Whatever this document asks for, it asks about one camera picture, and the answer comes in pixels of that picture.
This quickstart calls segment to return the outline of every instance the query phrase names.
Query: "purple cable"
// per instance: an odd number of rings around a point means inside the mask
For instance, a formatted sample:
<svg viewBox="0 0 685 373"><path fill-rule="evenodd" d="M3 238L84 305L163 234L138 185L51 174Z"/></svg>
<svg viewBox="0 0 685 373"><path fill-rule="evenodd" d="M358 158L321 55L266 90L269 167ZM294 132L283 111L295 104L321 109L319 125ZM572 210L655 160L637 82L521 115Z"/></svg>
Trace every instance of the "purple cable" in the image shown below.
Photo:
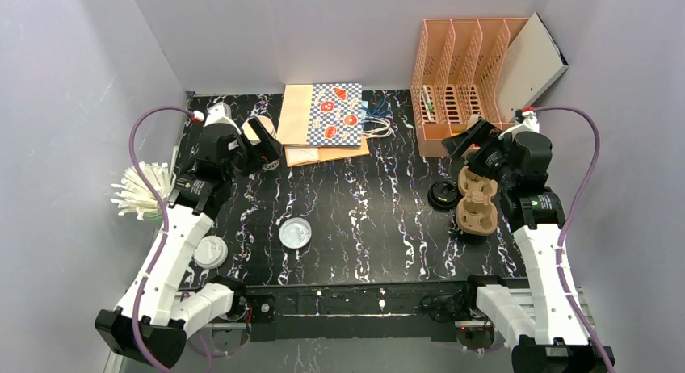
<svg viewBox="0 0 685 373"><path fill-rule="evenodd" d="M166 205L164 204L164 199L162 199L162 196L159 195L159 193L154 190L154 187L152 186L152 183L145 177L143 174L143 171L141 170L141 164L138 161L138 158L136 156L136 146L135 146L135 139L136 139L136 132L138 131L138 128L141 126L141 123L143 120L147 119L151 115L160 112L160 111L178 111L183 114L189 115L191 118L193 117L193 113L189 110L183 109L181 107L156 107L153 108L146 113L144 113L140 119L136 121L136 123L133 125L133 128L131 128L131 135L128 137L128 154L131 155L131 161L133 162L133 168L136 170L138 173L138 176L141 177L141 180L145 184L145 187L150 190L150 193L154 196L154 198L157 200L157 205L159 206L159 209L162 211L162 217L163 217L163 222L162 222L162 231L163 232L169 232L169 213L166 212ZM152 256L152 259L150 259L150 263L148 264L147 268L145 268L145 273L150 274L152 273L152 269L154 268L155 264L157 264L157 260L159 260L159 256L162 254L162 250L164 249L164 246L166 245L166 234L162 234L162 239L159 242L159 247L157 250L154 252L154 255ZM138 350L143 354L145 359L152 364L152 366L156 367L160 371L164 372L171 372L171 369L168 367L165 367L160 363L153 355L150 353L148 350L147 346L145 346L145 342L143 341L143 337L141 336L141 328L138 325L138 312L140 311L141 308L141 298L143 296L143 291L145 290L145 285L147 284L148 277L143 276L141 278L141 283L138 285L138 291L136 291L136 298L133 301L133 315L132 315L132 322L133 322L133 339L136 342L136 346L138 347ZM211 367L212 366L212 359L208 358L208 365Z"/></svg>
<svg viewBox="0 0 685 373"><path fill-rule="evenodd" d="M489 349L483 349L483 353L492 353L493 351L500 350L500 349L503 348L503 347L504 347L504 342L503 342L503 343L500 343L500 344L497 345L497 346L492 346L492 347L490 347Z"/></svg>
<svg viewBox="0 0 685 373"><path fill-rule="evenodd" d="M202 334L199 334L199 336L200 336L200 343L202 343L202 347L204 348L204 352L207 353L207 355L210 355L212 352L209 351L209 346L207 346L207 342L204 340L204 337L202 336ZM207 373L212 372L212 360L213 359L214 358L207 358Z"/></svg>
<svg viewBox="0 0 685 373"><path fill-rule="evenodd" d="M204 337L202 336L202 334L198 333L197 336L200 337L200 342L202 342L202 344L204 345ZM242 348L245 347L245 345L247 345L247 342L249 342L249 341L250 341L250 336L247 337L247 341L246 341L245 343L243 343L242 345L236 347L235 349L233 349L233 350L231 350L231 351L225 351L225 352L223 352L223 353L216 353L216 354L212 354L212 352L209 351L208 349L205 349L206 352L203 352L202 350L200 350L200 348L198 348L197 346L193 345L193 344L191 343L191 340L190 340L190 339L188 340L187 345L188 345L188 347L191 348L191 350L193 350L194 352L196 352L197 354L199 354L199 355L201 355L201 356L203 356L203 357L208 357L208 356L209 356L209 358L222 358L222 357L227 357L227 356L229 356L229 355L236 354L238 351L242 350Z"/></svg>
<svg viewBox="0 0 685 373"><path fill-rule="evenodd" d="M542 112L542 111L571 111L571 112L575 112L575 113L579 114L580 116L582 116L583 119L585 119L587 121L587 123L590 125L590 128L592 128L592 133L595 135L595 153L592 154L592 161L590 161L590 167L588 167L587 173L585 174L585 178L582 179L580 187L578 188L578 191L576 191L576 195L574 196L574 200L571 203L571 210L569 212L569 217L566 219L564 226L561 228L561 233L559 234L559 240L557 241L557 249L556 249L556 251L557 251L557 265L560 265L563 261L562 250L564 248L564 240L566 239L566 235L569 232L569 228L571 226L571 223L574 221L576 211L578 210L578 201L580 201L580 196L582 195L583 191L585 190L587 183L590 181L590 176L592 176L592 172L595 171L595 166L597 165L597 158L599 157L599 130L597 129L597 124L595 124L595 122L592 120L592 118L587 113L585 113L584 111L581 111L577 108L574 108L574 107L540 107L540 108L535 108L533 111L535 113ZM564 273L564 269L563 268L557 268L557 273L559 274L559 281L561 282L561 286L564 288L564 292L566 294L570 294L571 288L569 287L569 282L566 280L566 275ZM604 346L602 346L602 342L599 341L599 337L597 336L597 333L595 332L594 329L592 329L592 325L587 320L587 317L585 317L585 314L582 313L580 306L578 306L578 303L576 303L576 299L574 299L573 296L571 296L571 295L567 295L566 299L569 301L569 304L571 305L571 308L576 313L576 316L580 319L583 326L585 326L585 329L590 334L590 339L599 349L599 354L602 355L602 360L604 361L604 365L607 367L607 371L609 373L614 373L614 367L611 364L611 360L609 359L607 352L604 350Z"/></svg>

